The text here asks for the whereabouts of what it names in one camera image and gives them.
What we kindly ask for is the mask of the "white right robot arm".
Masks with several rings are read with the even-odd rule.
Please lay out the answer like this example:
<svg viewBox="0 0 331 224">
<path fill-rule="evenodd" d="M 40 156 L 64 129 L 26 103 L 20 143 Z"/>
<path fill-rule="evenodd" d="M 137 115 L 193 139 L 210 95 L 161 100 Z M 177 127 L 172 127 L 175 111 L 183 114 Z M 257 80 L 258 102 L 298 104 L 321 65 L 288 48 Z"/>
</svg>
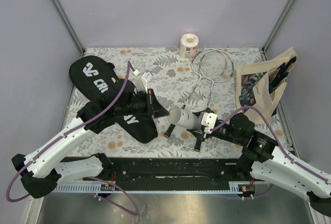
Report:
<svg viewBox="0 0 331 224">
<path fill-rule="evenodd" d="M 330 216 L 330 174 L 299 159 L 280 143 L 274 131 L 269 137 L 256 131 L 241 107 L 224 121 L 209 108 L 188 113 L 189 131 L 197 139 L 218 138 L 242 147 L 235 165 L 240 180 L 261 180 L 290 191 L 322 215 Z"/>
</svg>

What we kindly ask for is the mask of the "white shuttlecock tube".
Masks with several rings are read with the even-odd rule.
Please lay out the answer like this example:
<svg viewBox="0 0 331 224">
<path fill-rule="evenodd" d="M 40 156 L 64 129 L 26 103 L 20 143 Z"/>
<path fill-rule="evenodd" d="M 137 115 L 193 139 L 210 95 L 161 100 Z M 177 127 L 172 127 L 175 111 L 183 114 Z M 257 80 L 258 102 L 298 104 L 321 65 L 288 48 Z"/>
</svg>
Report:
<svg viewBox="0 0 331 224">
<path fill-rule="evenodd" d="M 201 127 L 200 112 L 190 112 L 179 106 L 173 106 L 169 110 L 168 121 L 170 124 L 194 130 Z"/>
</svg>

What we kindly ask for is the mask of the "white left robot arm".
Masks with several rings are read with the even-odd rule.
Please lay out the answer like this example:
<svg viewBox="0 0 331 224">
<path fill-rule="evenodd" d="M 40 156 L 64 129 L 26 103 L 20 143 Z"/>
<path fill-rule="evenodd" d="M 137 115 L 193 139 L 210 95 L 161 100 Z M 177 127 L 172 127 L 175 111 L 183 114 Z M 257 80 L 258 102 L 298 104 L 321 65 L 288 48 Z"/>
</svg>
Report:
<svg viewBox="0 0 331 224">
<path fill-rule="evenodd" d="M 28 155 L 16 154 L 12 158 L 17 171 L 14 178 L 19 178 L 28 195 L 35 199 L 48 195 L 62 183 L 88 177 L 107 180 L 112 175 L 112 166 L 104 153 L 72 162 L 62 160 L 119 118 L 137 115 L 152 124 L 154 119 L 168 114 L 151 88 L 139 93 L 120 91 L 115 97 L 103 96 L 90 101 L 44 146 Z"/>
</svg>

